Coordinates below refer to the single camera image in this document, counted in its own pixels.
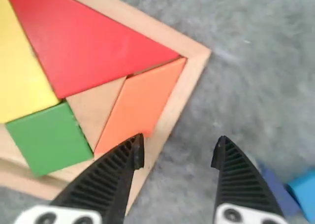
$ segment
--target wooden puzzle tray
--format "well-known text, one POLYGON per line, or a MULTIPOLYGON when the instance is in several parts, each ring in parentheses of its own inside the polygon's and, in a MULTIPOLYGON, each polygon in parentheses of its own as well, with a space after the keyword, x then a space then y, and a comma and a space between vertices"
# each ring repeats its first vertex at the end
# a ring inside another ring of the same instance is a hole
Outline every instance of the wooden puzzle tray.
POLYGON ((0 8, 0 185, 51 200, 143 133, 145 165, 128 212, 211 51, 120 0, 0 0, 0 8))

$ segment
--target wooden frame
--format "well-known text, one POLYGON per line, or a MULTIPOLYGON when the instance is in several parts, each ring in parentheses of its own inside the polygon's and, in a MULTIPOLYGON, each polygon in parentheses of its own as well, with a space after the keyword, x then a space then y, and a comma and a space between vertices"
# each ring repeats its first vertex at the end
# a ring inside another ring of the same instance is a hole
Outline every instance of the wooden frame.
MULTIPOLYGON (((211 51, 120 0, 77 1, 187 58, 185 68, 168 99, 152 136, 145 141, 145 166, 137 170, 134 174, 126 210, 127 213, 178 120, 211 51)), ((71 182, 82 170, 93 162, 82 162, 53 172, 49 176, 36 179, 30 174, 26 162, 4 126, 0 127, 0 140, 0 185, 44 199, 53 199, 68 182, 71 182)))

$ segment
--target orange parallelogram piece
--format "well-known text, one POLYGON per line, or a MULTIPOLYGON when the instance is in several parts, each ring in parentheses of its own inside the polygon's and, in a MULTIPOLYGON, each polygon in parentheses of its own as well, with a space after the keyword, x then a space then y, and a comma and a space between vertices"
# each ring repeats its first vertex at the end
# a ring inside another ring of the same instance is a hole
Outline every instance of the orange parallelogram piece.
POLYGON ((126 79, 95 154, 106 153, 137 133, 150 136, 185 62, 180 58, 126 79))
POLYGON ((178 57, 75 0, 10 2, 58 98, 178 57))

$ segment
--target green square piece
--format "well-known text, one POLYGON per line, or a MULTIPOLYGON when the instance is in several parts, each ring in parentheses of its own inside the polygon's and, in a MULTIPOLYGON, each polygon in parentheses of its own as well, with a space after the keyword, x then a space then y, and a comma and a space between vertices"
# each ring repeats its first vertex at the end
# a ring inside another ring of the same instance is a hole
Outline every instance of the green square piece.
POLYGON ((6 128, 35 176, 93 157, 66 102, 9 122, 6 128))

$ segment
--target yellow puzzle piece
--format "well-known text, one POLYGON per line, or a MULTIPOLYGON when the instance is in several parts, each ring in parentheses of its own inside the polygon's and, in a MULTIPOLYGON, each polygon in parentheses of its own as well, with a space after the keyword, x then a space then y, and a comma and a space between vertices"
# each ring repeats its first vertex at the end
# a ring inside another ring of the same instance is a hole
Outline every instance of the yellow puzzle piece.
POLYGON ((0 0, 0 123, 59 101, 8 0, 0 0))

